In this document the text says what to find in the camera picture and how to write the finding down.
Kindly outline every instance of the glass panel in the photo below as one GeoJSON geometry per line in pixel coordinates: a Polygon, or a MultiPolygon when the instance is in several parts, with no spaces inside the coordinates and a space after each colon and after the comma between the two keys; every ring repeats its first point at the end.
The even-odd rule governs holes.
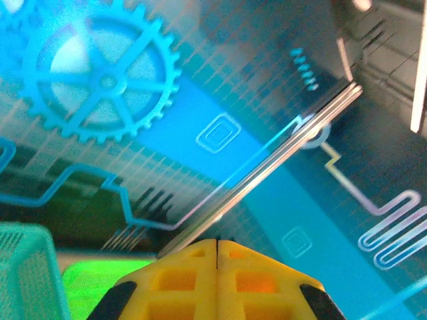
{"type": "Polygon", "coordinates": [[[58,245],[156,251],[347,85],[327,0],[3,2],[1,218],[58,245]]]}
{"type": "Polygon", "coordinates": [[[348,319],[423,319],[427,142],[367,98],[203,237],[233,239],[319,279],[348,319]]]}

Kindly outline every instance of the teal mesh basket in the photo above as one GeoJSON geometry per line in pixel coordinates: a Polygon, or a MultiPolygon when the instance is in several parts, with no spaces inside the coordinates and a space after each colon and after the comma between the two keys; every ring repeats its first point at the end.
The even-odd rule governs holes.
{"type": "Polygon", "coordinates": [[[0,319],[70,319],[48,230],[0,223],[0,319]]]}

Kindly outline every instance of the green mesh container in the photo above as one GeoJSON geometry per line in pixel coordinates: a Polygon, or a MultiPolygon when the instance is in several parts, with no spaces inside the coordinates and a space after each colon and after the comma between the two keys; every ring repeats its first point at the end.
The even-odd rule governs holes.
{"type": "Polygon", "coordinates": [[[70,319],[48,230],[0,223],[0,319],[70,319]]]}

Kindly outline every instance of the square icon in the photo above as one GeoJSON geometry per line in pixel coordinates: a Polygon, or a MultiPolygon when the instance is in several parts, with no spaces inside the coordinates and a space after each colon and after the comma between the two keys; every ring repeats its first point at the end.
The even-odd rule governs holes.
{"type": "Polygon", "coordinates": [[[313,245],[301,227],[295,227],[282,238],[286,250],[294,259],[303,255],[313,245]]]}
{"type": "Polygon", "coordinates": [[[195,142],[211,153],[218,153],[236,138],[242,128],[227,113],[218,115],[195,138],[195,142]]]}

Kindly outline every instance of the yellow plastic part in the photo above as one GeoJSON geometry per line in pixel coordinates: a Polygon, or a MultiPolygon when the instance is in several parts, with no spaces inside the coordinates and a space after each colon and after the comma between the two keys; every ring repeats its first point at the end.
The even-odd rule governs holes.
{"type": "Polygon", "coordinates": [[[316,320],[301,284],[322,284],[232,241],[203,240],[130,273],[119,320],[316,320]]]}

